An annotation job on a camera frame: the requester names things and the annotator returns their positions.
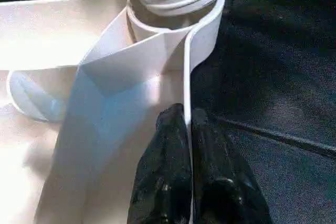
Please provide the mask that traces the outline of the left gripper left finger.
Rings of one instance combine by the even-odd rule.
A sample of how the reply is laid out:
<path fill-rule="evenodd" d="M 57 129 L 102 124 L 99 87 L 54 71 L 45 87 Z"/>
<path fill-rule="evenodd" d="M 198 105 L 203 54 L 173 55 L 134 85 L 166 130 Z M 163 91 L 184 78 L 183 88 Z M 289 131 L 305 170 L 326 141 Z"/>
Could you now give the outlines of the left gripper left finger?
<path fill-rule="evenodd" d="M 138 162 L 128 223 L 188 223 L 191 200 L 184 108 L 176 103 L 157 117 L 156 132 Z"/>

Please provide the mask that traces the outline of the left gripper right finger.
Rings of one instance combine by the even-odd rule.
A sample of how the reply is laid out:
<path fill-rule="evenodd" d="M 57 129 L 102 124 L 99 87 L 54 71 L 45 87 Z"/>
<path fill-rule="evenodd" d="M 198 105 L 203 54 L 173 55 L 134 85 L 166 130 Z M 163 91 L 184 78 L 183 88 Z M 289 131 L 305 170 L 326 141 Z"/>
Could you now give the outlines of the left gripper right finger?
<path fill-rule="evenodd" d="M 195 223 L 272 223 L 250 166 L 219 122 L 192 111 Z"/>

